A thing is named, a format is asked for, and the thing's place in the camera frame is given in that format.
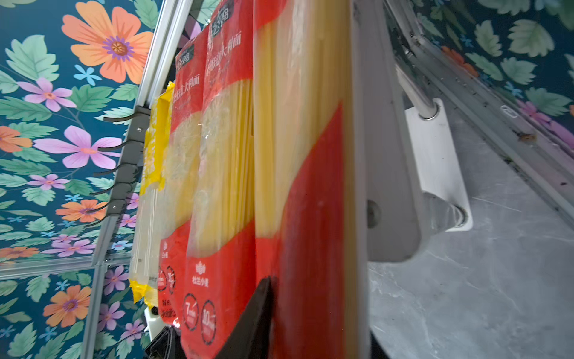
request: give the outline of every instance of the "spaghetti package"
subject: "spaghetti package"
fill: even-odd
[[[176,56],[169,145],[165,153],[162,206],[167,235],[161,241],[158,295],[161,318],[180,323],[184,292],[185,254],[197,184],[201,110],[208,26]]]
[[[255,290],[253,1],[222,1],[210,24],[181,331],[188,358],[217,354]]]
[[[256,281],[273,278],[273,358],[360,357],[350,8],[255,0]]]
[[[157,306],[157,268],[160,254],[161,216],[158,212],[162,188],[161,169],[168,143],[169,110],[173,83],[152,105],[150,125],[143,151],[142,185],[139,191],[138,223],[130,263],[130,287],[134,300],[142,296],[148,306]]]

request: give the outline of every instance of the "orange flower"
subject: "orange flower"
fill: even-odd
[[[14,247],[14,248],[2,248],[0,249],[0,258],[15,259],[15,258],[29,258],[34,254],[38,254],[40,250],[38,248],[28,248],[28,247]]]
[[[85,44],[72,45],[74,55],[86,66],[103,64],[100,74],[106,79],[124,82],[127,72],[133,83],[140,84],[153,33],[136,34],[139,19],[121,7],[114,8],[111,21],[96,1],[78,2],[76,10],[85,22],[66,15],[62,26],[66,36]]]
[[[449,49],[446,46],[443,46],[443,52],[454,60],[459,66],[462,66],[466,71],[468,71],[472,76],[478,77],[478,72],[472,67],[471,64],[467,64],[464,62],[464,58],[456,51]]]
[[[20,152],[20,147],[32,147],[32,140],[29,138],[16,137],[20,132],[0,126],[0,149],[4,152]]]
[[[105,206],[107,202],[98,203],[95,199],[84,199],[80,203],[68,202],[62,204],[61,209],[56,210],[57,215],[63,215],[62,219],[66,221],[77,221],[80,222],[93,222],[96,219],[102,219],[106,215],[106,210],[102,207]]]
[[[92,288],[84,287],[80,290],[79,285],[68,288],[68,292],[58,292],[50,301],[54,304],[48,304],[44,307],[44,316],[51,315],[46,321],[50,327],[61,326],[69,327],[76,322],[76,318],[84,319],[88,315],[88,306],[90,305],[90,294]]]

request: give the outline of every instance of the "wheat logo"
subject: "wheat logo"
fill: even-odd
[[[195,271],[199,275],[202,275],[203,273],[205,273],[205,264],[201,263],[201,261],[199,263],[197,263],[195,265]]]

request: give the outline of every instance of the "gray marble surface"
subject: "gray marble surface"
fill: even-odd
[[[574,358],[574,231],[447,111],[474,228],[369,263],[374,335],[391,359]]]

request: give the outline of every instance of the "pink flower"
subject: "pink flower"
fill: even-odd
[[[115,161],[104,155],[119,157],[120,154],[100,152],[98,148],[118,146],[122,143],[121,138],[102,137],[92,145],[92,136],[76,126],[66,128],[64,136],[73,145],[55,138],[42,138],[34,140],[34,147],[48,153],[73,153],[62,161],[67,168],[84,167],[88,164],[88,159],[91,159],[96,166],[101,168],[112,169],[115,167]]]
[[[61,87],[53,90],[54,87],[52,83],[45,78],[39,78],[36,83],[38,86],[34,86],[28,82],[17,82],[18,86],[24,90],[34,93],[34,95],[26,95],[24,101],[32,103],[42,103],[46,101],[46,107],[52,112],[60,111],[60,105],[65,107],[77,107],[75,103],[64,98],[71,96],[72,90]]]
[[[115,302],[108,308],[107,304],[100,304],[100,317],[98,322],[98,332],[102,331],[104,327],[108,330],[114,330],[116,326],[116,319],[125,315],[126,312],[118,310],[119,302]]]
[[[549,125],[552,119],[549,116],[538,112],[534,103],[530,101],[524,103],[520,100],[517,100],[516,102],[520,106],[520,112],[549,129]]]
[[[129,199],[126,199],[127,201],[127,210],[134,210],[138,207],[138,203],[139,203],[139,195],[137,193],[132,193],[131,195],[128,196]]]
[[[144,332],[145,325],[141,323],[139,319],[136,319],[135,322],[126,324],[126,331],[122,333],[119,337],[120,340],[127,338],[126,341],[132,344],[134,339],[140,339],[142,337],[142,333]]]
[[[122,222],[120,222],[119,226],[120,227],[124,227],[124,226],[128,226],[129,228],[134,228],[135,227],[135,222],[137,221],[137,214],[134,214],[133,217],[130,217],[129,214],[124,214],[122,217]]]
[[[108,295],[113,292],[114,288],[117,291],[126,289],[126,284],[123,282],[130,276],[128,273],[123,273],[123,265],[118,266],[115,271],[108,269],[106,278],[104,279],[104,294]]]
[[[54,243],[70,243],[71,241],[75,241],[78,239],[77,235],[72,234],[71,236],[68,236],[67,234],[61,234],[57,237],[52,237],[50,238],[51,240],[54,241]]]
[[[30,186],[40,186],[40,189],[43,191],[47,191],[52,187],[63,190],[65,189],[64,184],[69,182],[69,180],[57,179],[58,175],[54,173],[46,176],[45,178],[38,175],[32,175],[30,176],[30,178],[32,178],[35,181],[30,181],[27,184],[29,184]]]
[[[75,241],[73,244],[64,243],[59,241],[52,242],[53,249],[43,250],[42,253],[54,254],[59,253],[58,257],[69,257],[74,253],[90,254],[96,248],[95,244],[90,244],[90,240]]]

